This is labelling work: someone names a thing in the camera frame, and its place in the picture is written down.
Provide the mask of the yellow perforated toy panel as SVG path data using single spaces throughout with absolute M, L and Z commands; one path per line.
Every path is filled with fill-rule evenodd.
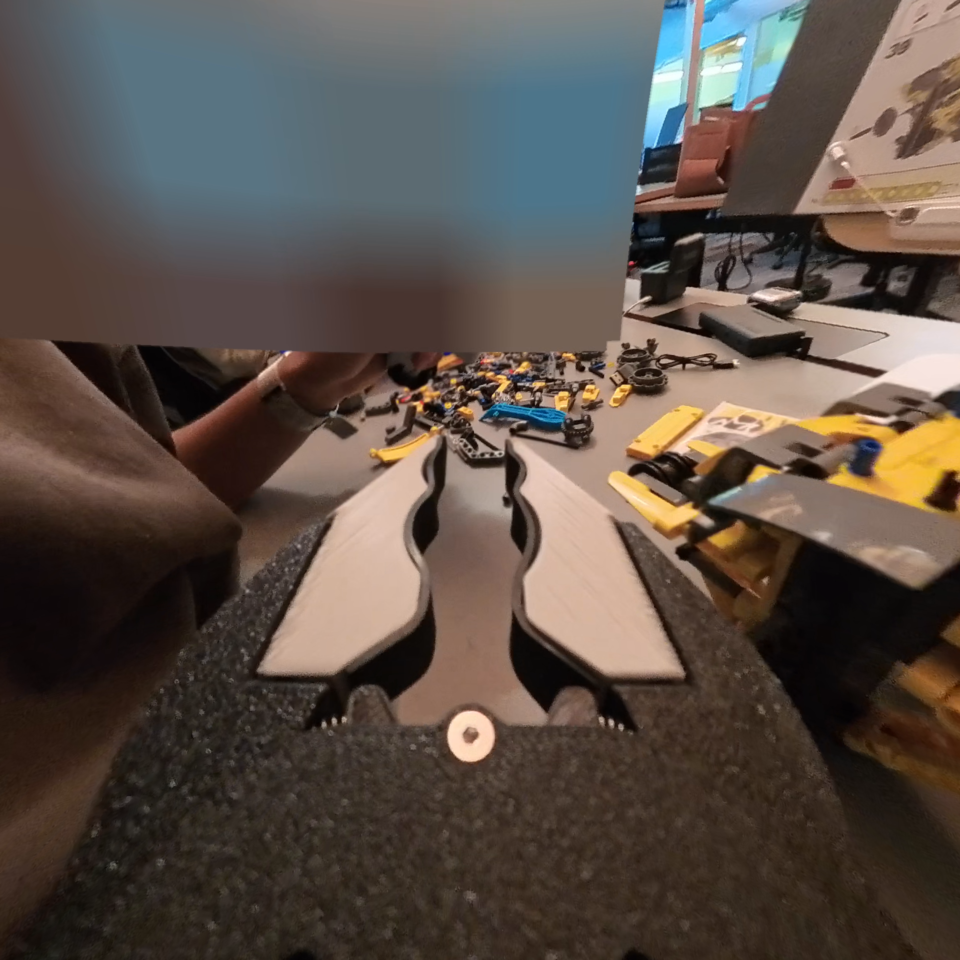
M 649 461 L 668 451 L 703 418 L 705 411 L 690 405 L 679 405 L 639 433 L 627 445 L 626 456 L 635 461 Z

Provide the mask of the person's brown clothing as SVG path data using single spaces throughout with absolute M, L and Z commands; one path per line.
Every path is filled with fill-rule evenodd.
M 135 347 L 2 340 L 2 954 L 232 592 L 240 530 L 177 458 Z

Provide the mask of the white printed leaflet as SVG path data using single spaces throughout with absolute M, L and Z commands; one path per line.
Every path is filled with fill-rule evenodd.
M 719 450 L 737 447 L 782 426 L 795 425 L 797 418 L 724 401 L 693 424 L 671 446 L 686 453 L 690 443 L 705 443 Z

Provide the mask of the black power bank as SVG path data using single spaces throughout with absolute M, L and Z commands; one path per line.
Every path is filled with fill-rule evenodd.
M 774 355 L 806 357 L 812 337 L 792 320 L 750 305 L 708 306 L 699 327 L 710 337 L 749 358 Z

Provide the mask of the black charger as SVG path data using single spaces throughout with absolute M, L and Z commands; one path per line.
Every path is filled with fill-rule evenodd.
M 658 306 L 685 293 L 693 274 L 695 283 L 703 265 L 706 235 L 696 232 L 675 240 L 666 259 L 639 272 L 639 305 Z

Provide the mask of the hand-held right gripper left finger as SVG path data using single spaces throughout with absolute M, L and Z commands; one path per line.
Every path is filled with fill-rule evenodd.
M 395 699 L 424 677 L 436 643 L 425 552 L 446 482 L 442 434 L 339 506 L 270 629 L 256 667 L 270 681 L 377 685 Z

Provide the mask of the person's left hand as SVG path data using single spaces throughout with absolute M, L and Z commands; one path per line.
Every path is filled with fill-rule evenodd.
M 280 360 L 279 378 L 300 407 L 319 415 L 363 394 L 386 369 L 382 353 L 290 351 Z

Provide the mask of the pile of small toy pieces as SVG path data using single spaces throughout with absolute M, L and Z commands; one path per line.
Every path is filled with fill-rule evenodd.
M 397 366 L 389 373 L 394 388 L 383 398 L 365 401 L 362 419 L 387 417 L 390 424 L 402 419 L 403 407 L 416 405 L 417 418 L 411 437 L 433 427 L 443 429 L 442 439 L 453 449 L 453 438 L 461 433 L 476 433 L 496 444 L 484 427 L 501 428 L 508 439 L 545 442 L 565 450 L 574 449 L 563 442 L 563 434 L 531 429 L 526 423 L 481 421 L 483 413 L 495 403 L 528 407 L 548 407 L 568 416 L 593 414 L 601 406 L 601 382 L 608 368 L 606 350 L 560 352 L 486 352 L 468 358 L 462 353 L 444 354 L 438 366 L 416 373 Z

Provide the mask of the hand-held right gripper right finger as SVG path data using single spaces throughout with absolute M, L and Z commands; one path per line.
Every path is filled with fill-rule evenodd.
M 687 678 L 615 515 L 525 441 L 505 450 L 510 664 L 549 722 L 632 722 L 624 689 Z

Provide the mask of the blue toy separator tool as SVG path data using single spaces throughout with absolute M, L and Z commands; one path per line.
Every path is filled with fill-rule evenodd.
M 569 416 L 564 411 L 548 407 L 528 407 L 517 404 L 494 403 L 481 415 L 481 422 L 500 424 L 506 422 L 526 424 L 531 429 L 548 433 L 561 433 Z

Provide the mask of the toy instruction booklet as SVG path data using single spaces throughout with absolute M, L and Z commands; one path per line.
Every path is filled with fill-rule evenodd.
M 798 213 L 893 213 L 959 195 L 959 3 L 900 2 Z

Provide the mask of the yellow curved toy piece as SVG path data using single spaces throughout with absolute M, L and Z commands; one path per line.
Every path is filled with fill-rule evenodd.
M 371 448 L 368 451 L 369 457 L 381 466 L 391 466 L 409 457 L 414 451 L 429 446 L 437 437 L 443 437 L 445 431 L 442 427 L 435 426 L 426 433 L 393 443 L 381 448 Z

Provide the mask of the brown bag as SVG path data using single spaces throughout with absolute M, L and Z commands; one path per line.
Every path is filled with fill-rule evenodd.
M 759 112 L 709 106 L 681 141 L 674 196 L 689 199 L 725 194 Z

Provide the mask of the grey display panel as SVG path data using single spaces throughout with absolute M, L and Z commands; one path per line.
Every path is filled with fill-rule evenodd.
M 720 209 L 726 218 L 797 209 L 900 6 L 811 1 Z

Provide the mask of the yellow toy vehicle model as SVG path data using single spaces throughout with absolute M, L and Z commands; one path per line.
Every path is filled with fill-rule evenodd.
M 958 793 L 958 388 L 873 382 L 607 477 L 699 571 L 811 729 Z

